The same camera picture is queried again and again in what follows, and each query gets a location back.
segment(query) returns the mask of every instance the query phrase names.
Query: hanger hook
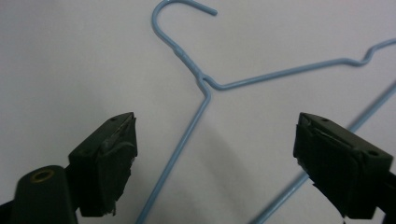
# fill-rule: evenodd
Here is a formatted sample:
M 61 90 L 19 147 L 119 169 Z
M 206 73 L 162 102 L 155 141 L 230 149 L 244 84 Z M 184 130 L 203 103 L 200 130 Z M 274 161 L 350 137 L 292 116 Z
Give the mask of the hanger hook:
M 163 0 L 158 6 L 156 6 L 154 8 L 154 11 L 152 12 L 152 17 L 151 17 L 152 29 L 154 30 L 155 34 L 163 42 L 165 42 L 171 49 L 180 49 L 180 46 L 174 40 L 172 40 L 168 35 L 166 35 L 161 30 L 160 26 L 158 25 L 158 14 L 160 14 L 160 11 L 167 5 L 173 4 L 173 3 L 186 4 L 188 6 L 195 7 L 207 14 L 212 15 L 212 16 L 216 16 L 218 14 L 218 12 L 211 7 L 207 7 L 205 5 L 202 5 L 202 4 L 192 1 L 192 0 Z

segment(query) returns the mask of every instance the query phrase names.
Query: white wall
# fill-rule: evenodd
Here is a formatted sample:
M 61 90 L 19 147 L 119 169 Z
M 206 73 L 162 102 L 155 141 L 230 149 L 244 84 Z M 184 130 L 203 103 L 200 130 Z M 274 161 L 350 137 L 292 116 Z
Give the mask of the white wall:
M 190 71 L 151 30 L 159 1 L 0 1 L 0 203 L 17 181 L 67 155 L 106 119 L 134 111 L 139 156 L 115 217 L 133 223 L 203 100 Z M 323 60 L 360 59 L 396 37 L 396 2 L 200 1 L 163 29 L 220 83 Z M 395 79 L 396 46 L 361 68 L 337 66 L 213 100 L 148 223 L 247 223 L 301 171 L 292 157 L 300 112 L 347 126 Z M 396 155 L 396 96 L 358 134 Z M 268 223 L 341 223 L 310 181 Z M 380 223 L 381 212 L 374 223 Z M 372 223 L 372 221 L 348 221 Z

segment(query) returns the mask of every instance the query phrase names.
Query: wire hanger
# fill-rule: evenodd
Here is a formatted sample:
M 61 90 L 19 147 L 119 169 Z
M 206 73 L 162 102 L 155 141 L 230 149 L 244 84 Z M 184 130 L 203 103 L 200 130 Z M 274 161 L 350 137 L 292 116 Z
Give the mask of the wire hanger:
M 390 45 L 393 45 L 393 44 L 396 44 L 396 38 L 376 44 L 368 49 L 367 53 L 365 54 L 365 56 L 363 57 L 363 59 L 361 61 L 356 61 L 356 60 L 349 59 L 349 58 L 333 59 L 333 60 L 324 61 L 324 62 L 320 62 L 320 63 L 311 63 L 308 65 L 298 66 L 298 67 L 294 67 L 291 69 L 281 70 L 278 72 L 269 73 L 269 74 L 265 74 L 265 75 L 258 76 L 258 77 L 251 77 L 251 78 L 247 78 L 247 79 L 243 79 L 243 80 L 239 80 L 239 81 L 235 81 L 232 83 L 221 85 L 218 82 L 216 82 L 211 76 L 202 72 L 202 70 L 199 68 L 199 66 L 189 57 L 189 55 L 186 53 L 186 51 L 181 46 L 179 46 L 174 40 L 172 40 L 168 35 L 166 35 L 161 30 L 160 26 L 158 25 L 158 15 L 160 14 L 161 10 L 164 7 L 166 7 L 170 4 L 174 4 L 174 3 L 181 3 L 181 4 L 188 5 L 190 7 L 194 7 L 196 9 L 199 9 L 199 10 L 201 10 L 207 14 L 210 14 L 212 16 L 216 16 L 218 14 L 218 12 L 211 7 L 204 6 L 200 3 L 197 3 L 192 0 L 163 0 L 163 1 L 161 1 L 161 3 L 158 6 L 156 6 L 154 8 L 154 11 L 153 11 L 152 17 L 151 17 L 151 25 L 152 25 L 152 28 L 153 28 L 155 34 L 163 42 L 165 42 L 174 51 L 176 56 L 190 69 L 192 74 L 195 76 L 197 86 L 200 88 L 205 99 L 201 102 L 201 105 L 199 106 L 195 115 L 192 117 L 192 120 L 191 120 L 189 126 L 187 127 L 186 131 L 184 132 L 180 141 L 178 142 L 178 144 L 175 148 L 175 151 L 173 152 L 168 163 L 165 165 L 160 178 L 158 179 L 153 191 L 149 195 L 148 200 L 146 201 L 146 204 L 136 221 L 136 223 L 138 223 L 138 224 L 145 222 L 152 205 L 154 204 L 159 193 L 161 192 L 161 189 L 163 188 L 164 182 L 166 181 L 167 177 L 171 173 L 175 163 L 177 162 L 177 159 L 178 159 L 181 151 L 183 150 L 184 146 L 186 145 L 187 141 L 189 140 L 191 133 L 194 131 L 198 120 L 201 118 L 207 105 L 210 103 L 211 92 L 210 92 L 210 89 L 208 88 L 208 86 L 206 85 L 206 83 L 215 90 L 227 91 L 227 90 L 236 89 L 239 87 L 248 86 L 248 85 L 259 83 L 259 82 L 268 81 L 268 80 L 275 79 L 275 78 L 297 75 L 297 74 L 301 74 L 303 72 L 317 70 L 320 68 L 325 68 L 325 67 L 330 67 L 330 66 L 335 66 L 335 65 L 340 65 L 340 64 L 354 66 L 354 67 L 360 67 L 360 66 L 366 65 L 368 62 L 370 62 L 374 53 L 377 50 L 382 49 L 387 46 L 390 46 Z M 359 127 L 368 118 L 370 118 L 374 114 L 374 112 L 382 104 L 384 104 L 394 92 L 396 92 L 396 80 L 388 89 L 386 89 L 384 91 L 383 94 L 381 94 L 375 100 L 374 103 L 372 103 L 357 119 L 355 119 L 355 121 L 352 123 L 352 125 L 349 126 L 348 129 L 352 132 L 356 132 L 359 129 Z M 254 218 L 251 221 L 251 223 L 265 222 L 276 211 L 276 209 L 279 208 L 308 178 L 309 178 L 309 176 L 305 172 L 300 173 L 288 187 L 286 187 L 256 218 Z

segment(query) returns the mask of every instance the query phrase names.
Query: blue wire hanger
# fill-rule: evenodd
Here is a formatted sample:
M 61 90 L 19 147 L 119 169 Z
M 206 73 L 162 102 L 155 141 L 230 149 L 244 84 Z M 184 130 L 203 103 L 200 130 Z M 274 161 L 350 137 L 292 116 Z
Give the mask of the blue wire hanger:
M 189 126 L 187 127 L 187 130 L 184 132 L 182 135 L 180 141 L 178 142 L 175 151 L 173 152 L 171 158 L 169 159 L 168 163 L 166 164 L 165 168 L 163 169 L 163 172 L 158 179 L 153 191 L 148 197 L 148 200 L 141 211 L 136 223 L 141 224 L 144 223 L 149 211 L 154 204 L 155 200 L 157 199 L 159 193 L 161 192 L 161 189 L 163 188 L 163 184 L 165 183 L 167 177 L 171 173 L 175 163 L 177 162 L 177 159 L 183 150 L 184 146 L 186 145 L 187 141 L 189 140 L 191 133 L 194 131 L 195 126 L 204 113 L 207 105 L 209 104 L 211 100 L 211 92 L 206 83 L 212 87 L 215 90 L 218 91 L 227 91 L 259 82 L 264 82 L 268 81 L 271 79 L 275 78 L 280 78 L 280 77 L 286 77 L 286 76 L 291 76 L 291 75 L 297 75 L 303 72 L 307 71 L 312 71 L 312 70 L 317 70 L 320 68 L 325 68 L 325 67 L 330 67 L 330 66 L 335 66 L 335 65 L 349 65 L 349 66 L 354 66 L 354 67 L 360 67 L 363 65 L 366 65 L 368 62 L 371 61 L 374 53 L 382 49 L 384 47 L 396 44 L 396 38 L 381 42 L 379 44 L 376 44 L 369 48 L 365 56 L 361 61 L 356 61 L 353 59 L 348 59 L 348 58 L 339 58 L 339 59 L 334 59 L 334 60 L 329 60 L 325 62 L 320 62 L 320 63 L 311 63 L 308 65 L 303 65 L 299 67 L 294 67 L 291 69 L 286 69 L 274 73 L 269 73 L 265 74 L 262 76 L 258 77 L 251 77 L 239 81 L 235 81 L 229 84 L 224 84 L 221 85 L 218 82 L 216 82 L 211 76 L 205 74 L 199 67 L 198 65 L 189 57 L 189 55 L 184 51 L 184 49 L 179 46 L 174 40 L 172 40 L 168 35 L 166 35 L 158 25 L 158 15 L 160 14 L 161 10 L 166 7 L 167 5 L 174 4 L 174 3 L 182 3 L 186 4 L 188 6 L 194 7 L 196 9 L 199 9 L 207 14 L 210 14 L 212 16 L 216 16 L 218 12 L 211 8 L 204 6 L 200 3 L 197 3 L 192 0 L 163 0 L 161 3 L 154 8 L 154 11 L 152 13 L 151 17 L 151 25 L 152 28 L 155 32 L 155 34 L 163 41 L 165 42 L 176 54 L 176 56 L 190 69 L 192 74 L 196 78 L 197 86 L 200 88 L 201 92 L 203 93 L 205 99 L 202 101 L 201 105 L 199 106 L 198 110 L 196 111 L 195 115 L 193 116 Z M 390 96 L 396 92 L 396 81 L 380 96 L 378 97 L 377 100 L 375 100 L 374 103 L 372 103 L 353 123 L 352 125 L 349 126 L 349 130 L 352 132 L 356 132 L 359 127 L 368 119 L 370 118 L 374 112 L 382 105 L 384 104 Z M 256 218 L 254 218 L 251 223 L 263 223 L 265 222 L 274 212 L 277 208 L 279 208 L 307 179 L 309 176 L 305 173 L 302 172 L 300 175 L 296 177 L 296 179 L 288 186 L 286 187 Z

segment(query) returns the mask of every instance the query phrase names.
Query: clamp jaw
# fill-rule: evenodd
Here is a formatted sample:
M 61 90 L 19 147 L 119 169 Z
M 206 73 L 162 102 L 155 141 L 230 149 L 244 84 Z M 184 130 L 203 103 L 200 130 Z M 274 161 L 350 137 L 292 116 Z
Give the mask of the clamp jaw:
M 0 206 L 0 223 L 78 223 L 116 212 L 137 156 L 134 113 L 107 120 L 69 155 L 64 169 L 34 170 L 18 183 L 15 198 Z
M 396 176 L 387 152 L 329 119 L 301 113 L 294 157 L 342 217 L 396 219 Z

